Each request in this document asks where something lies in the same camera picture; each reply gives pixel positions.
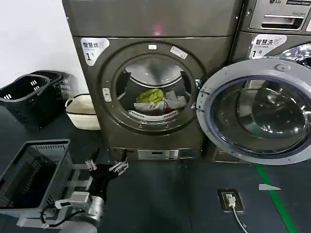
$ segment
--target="washing machine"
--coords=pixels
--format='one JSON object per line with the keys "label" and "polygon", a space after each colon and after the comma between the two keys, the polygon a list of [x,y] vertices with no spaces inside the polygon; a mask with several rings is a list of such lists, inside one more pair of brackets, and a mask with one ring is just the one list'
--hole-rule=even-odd
{"label": "washing machine", "polygon": [[226,65],[241,0],[63,0],[114,159],[201,156],[200,88]]}
{"label": "washing machine", "polygon": [[283,165],[309,159],[310,8],[308,0],[244,2],[233,64],[199,95],[201,126],[216,145],[209,147],[213,161]]}
{"label": "washing machine", "polygon": [[311,51],[310,9],[309,0],[245,1],[230,62],[281,54],[307,63]]}

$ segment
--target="door glass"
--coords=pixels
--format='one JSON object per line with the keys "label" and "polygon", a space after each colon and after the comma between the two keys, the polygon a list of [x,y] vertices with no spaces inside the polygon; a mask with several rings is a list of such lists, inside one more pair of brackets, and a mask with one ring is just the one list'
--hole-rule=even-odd
{"label": "door glass", "polygon": [[172,120],[188,104],[191,85],[186,72],[165,58],[144,58],[128,65],[116,84],[123,109],[146,124]]}
{"label": "door glass", "polygon": [[298,89],[251,80],[235,83],[216,97],[212,120],[227,143],[247,152],[278,154],[305,141],[309,111],[310,103]]}

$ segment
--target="white plug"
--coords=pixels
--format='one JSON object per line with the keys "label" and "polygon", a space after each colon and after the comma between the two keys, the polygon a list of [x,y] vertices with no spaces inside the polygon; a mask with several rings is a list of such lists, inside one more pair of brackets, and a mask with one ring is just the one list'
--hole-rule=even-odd
{"label": "white plug", "polygon": [[232,196],[232,194],[226,194],[225,197],[228,200],[229,207],[235,207],[236,198],[234,196]]}

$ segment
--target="dryer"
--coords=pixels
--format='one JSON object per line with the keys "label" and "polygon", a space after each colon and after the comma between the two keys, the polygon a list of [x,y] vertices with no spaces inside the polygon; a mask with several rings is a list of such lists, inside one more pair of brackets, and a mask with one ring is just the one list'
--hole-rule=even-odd
{"label": "dryer", "polygon": [[[200,156],[207,138],[196,117],[197,95],[228,60],[242,1],[63,0],[63,5],[112,157]],[[139,98],[148,90],[161,96],[155,105]],[[158,106],[163,98],[175,107]],[[142,99],[147,107],[138,110]],[[179,100],[186,103],[177,105]]]}

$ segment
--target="white woven basket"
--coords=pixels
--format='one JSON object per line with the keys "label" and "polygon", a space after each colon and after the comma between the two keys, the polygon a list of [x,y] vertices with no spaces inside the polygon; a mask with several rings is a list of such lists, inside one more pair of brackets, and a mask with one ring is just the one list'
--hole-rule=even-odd
{"label": "white woven basket", "polygon": [[101,130],[90,94],[68,99],[66,113],[75,127],[81,130]]}

